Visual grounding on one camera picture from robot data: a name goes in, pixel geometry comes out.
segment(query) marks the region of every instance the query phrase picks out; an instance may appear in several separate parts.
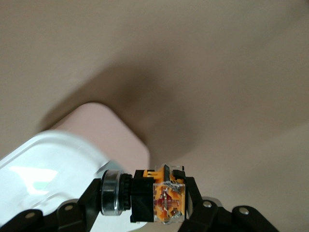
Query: pink object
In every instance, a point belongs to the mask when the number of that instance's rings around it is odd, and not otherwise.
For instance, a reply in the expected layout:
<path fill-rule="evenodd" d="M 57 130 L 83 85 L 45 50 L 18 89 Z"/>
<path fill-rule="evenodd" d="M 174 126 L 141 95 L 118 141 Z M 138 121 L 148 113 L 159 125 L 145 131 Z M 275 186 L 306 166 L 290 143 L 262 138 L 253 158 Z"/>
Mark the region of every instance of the pink object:
<path fill-rule="evenodd" d="M 131 174 L 149 168 L 147 147 L 107 106 L 99 103 L 81 105 L 52 129 L 68 131 L 95 145 Z"/>

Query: white lid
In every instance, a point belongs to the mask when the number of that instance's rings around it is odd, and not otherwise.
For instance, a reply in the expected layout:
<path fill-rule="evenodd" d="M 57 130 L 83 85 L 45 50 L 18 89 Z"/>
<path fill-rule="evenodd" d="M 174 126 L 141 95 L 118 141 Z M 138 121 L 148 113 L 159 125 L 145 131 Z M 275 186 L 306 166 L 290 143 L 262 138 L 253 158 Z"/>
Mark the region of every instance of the white lid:
<path fill-rule="evenodd" d="M 47 215 L 64 201 L 78 199 L 108 161 L 93 145 L 70 133 L 37 134 L 0 160 L 0 226 L 21 211 L 40 209 Z M 130 225 L 129 214 L 122 219 L 99 215 L 94 228 L 105 225 L 110 231 L 115 226 L 127 231 L 144 225 Z"/>

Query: screw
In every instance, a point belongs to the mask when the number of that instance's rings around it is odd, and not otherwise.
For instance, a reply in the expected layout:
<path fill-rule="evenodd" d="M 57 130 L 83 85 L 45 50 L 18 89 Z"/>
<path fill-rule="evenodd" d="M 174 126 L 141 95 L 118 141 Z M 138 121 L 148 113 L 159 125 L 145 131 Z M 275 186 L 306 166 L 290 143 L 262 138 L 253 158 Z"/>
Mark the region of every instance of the screw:
<path fill-rule="evenodd" d="M 244 208 L 244 207 L 239 208 L 239 211 L 240 211 L 242 214 L 244 214 L 244 215 L 248 215 L 248 214 L 249 214 L 249 210 L 246 209 L 246 208 Z"/>
<path fill-rule="evenodd" d="M 65 208 L 64 208 L 64 210 L 65 211 L 69 211 L 69 210 L 71 210 L 73 208 L 73 205 L 67 205 Z"/>
<path fill-rule="evenodd" d="M 211 208 L 212 204 L 208 201 L 203 202 L 203 206 L 205 206 L 206 208 Z"/>
<path fill-rule="evenodd" d="M 29 218 L 34 217 L 34 215 L 35 215 L 35 213 L 31 212 L 31 213 L 28 213 L 28 214 L 25 216 L 25 218 L 26 218 L 26 219 L 29 219 Z"/>

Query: white plastic container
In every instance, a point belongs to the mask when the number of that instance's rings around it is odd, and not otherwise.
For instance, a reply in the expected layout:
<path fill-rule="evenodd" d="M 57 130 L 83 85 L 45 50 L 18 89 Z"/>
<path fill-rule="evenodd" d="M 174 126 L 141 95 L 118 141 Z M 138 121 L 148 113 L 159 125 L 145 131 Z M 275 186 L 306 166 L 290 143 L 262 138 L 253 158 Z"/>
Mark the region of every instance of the white plastic container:
<path fill-rule="evenodd" d="M 130 173 L 149 166 L 145 145 L 101 104 L 85 104 L 53 128 L 0 160 L 0 225 L 26 209 L 47 215 L 64 201 L 78 199 L 110 160 Z M 92 231 L 126 232 L 145 224 L 130 223 L 130 214 L 100 214 Z"/>

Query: metal ring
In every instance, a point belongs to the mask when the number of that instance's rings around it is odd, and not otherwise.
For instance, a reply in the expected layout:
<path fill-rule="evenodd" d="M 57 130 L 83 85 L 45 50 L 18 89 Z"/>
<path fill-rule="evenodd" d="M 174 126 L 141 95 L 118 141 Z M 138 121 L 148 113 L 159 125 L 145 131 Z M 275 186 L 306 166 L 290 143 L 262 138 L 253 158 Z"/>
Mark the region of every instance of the metal ring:
<path fill-rule="evenodd" d="M 119 204 L 119 185 L 123 171 L 107 170 L 102 178 L 101 212 L 107 216 L 121 215 Z"/>

